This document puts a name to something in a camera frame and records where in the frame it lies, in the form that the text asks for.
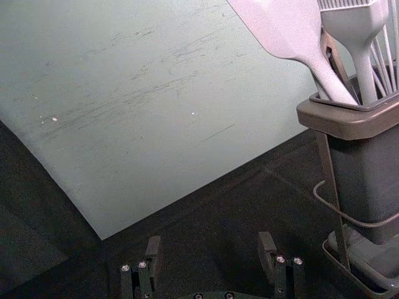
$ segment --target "bolt head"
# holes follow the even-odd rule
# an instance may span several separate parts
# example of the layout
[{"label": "bolt head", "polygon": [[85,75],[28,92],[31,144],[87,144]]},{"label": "bolt head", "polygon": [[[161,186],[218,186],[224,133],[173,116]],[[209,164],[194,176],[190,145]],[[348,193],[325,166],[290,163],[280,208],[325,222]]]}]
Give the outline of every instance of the bolt head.
[{"label": "bolt head", "polygon": [[285,262],[286,262],[285,258],[282,257],[281,255],[279,255],[279,256],[276,258],[276,260],[277,260],[279,263],[285,263]]},{"label": "bolt head", "polygon": [[140,269],[144,269],[145,267],[147,267],[147,263],[146,263],[146,262],[140,262],[140,263],[138,264],[138,267],[139,267]]},{"label": "bolt head", "polygon": [[296,263],[297,265],[302,265],[304,261],[301,260],[299,257],[294,257],[294,263]]},{"label": "bolt head", "polygon": [[130,270],[130,266],[129,265],[123,265],[122,267],[120,267],[120,270],[123,272],[128,272]]},{"label": "bolt head", "polygon": [[234,299],[234,294],[227,292],[226,294],[224,294],[225,299]]}]

